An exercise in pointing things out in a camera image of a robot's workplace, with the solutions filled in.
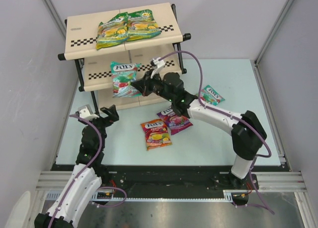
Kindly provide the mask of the purple berries candy bag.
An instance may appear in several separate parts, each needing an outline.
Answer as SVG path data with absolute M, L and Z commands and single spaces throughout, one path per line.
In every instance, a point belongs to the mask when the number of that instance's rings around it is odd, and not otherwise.
M 158 112 L 157 116 L 167 125 L 170 129 L 171 135 L 175 135 L 187 128 L 193 126 L 189 119 L 185 116 L 178 116 L 172 109 L 172 106 Z

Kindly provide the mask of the orange fruits candy bag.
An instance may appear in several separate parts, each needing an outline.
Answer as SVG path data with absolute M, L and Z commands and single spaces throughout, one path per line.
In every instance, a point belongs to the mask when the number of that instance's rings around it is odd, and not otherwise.
M 172 145 L 167 125 L 161 119 L 155 119 L 141 124 L 145 133 L 147 150 Z

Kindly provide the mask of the green spring tea candy bag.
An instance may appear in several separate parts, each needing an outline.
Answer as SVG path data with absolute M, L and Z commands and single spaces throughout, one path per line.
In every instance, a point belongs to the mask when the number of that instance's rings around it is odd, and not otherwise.
M 127 29 L 129 36 L 127 42 L 151 39 L 161 34 L 150 9 L 128 13 Z

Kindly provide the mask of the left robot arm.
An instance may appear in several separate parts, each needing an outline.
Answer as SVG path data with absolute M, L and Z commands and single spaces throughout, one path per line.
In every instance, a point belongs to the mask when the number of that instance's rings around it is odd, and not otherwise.
M 110 180 L 102 165 L 107 137 L 106 128 L 119 120 L 115 105 L 102 107 L 105 117 L 94 114 L 86 105 L 71 115 L 85 127 L 72 174 L 55 203 L 45 214 L 38 214 L 36 228 L 76 228 L 95 191 Z

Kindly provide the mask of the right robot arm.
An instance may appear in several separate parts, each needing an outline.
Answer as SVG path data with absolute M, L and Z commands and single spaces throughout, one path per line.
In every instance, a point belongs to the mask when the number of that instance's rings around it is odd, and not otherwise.
M 257 152 L 267 138 L 254 112 L 238 114 L 202 102 L 198 96 L 184 89 L 184 83 L 178 73 L 167 73 L 160 77 L 158 74 L 151 76 L 151 72 L 147 72 L 131 85 L 142 96 L 154 93 L 171 102 L 172 110 L 178 116 L 203 121 L 228 133 L 236 153 L 229 172 L 229 182 L 236 189 L 243 186 Z

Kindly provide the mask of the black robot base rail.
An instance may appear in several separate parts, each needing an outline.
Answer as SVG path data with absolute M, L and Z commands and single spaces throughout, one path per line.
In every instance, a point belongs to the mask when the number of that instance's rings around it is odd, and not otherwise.
M 225 198 L 224 191 L 231 190 L 245 196 L 258 188 L 256 175 L 243 181 L 227 171 L 209 166 L 106 166 L 97 170 L 103 185 L 116 184 L 121 191 L 116 198 L 145 199 L 217 199 Z

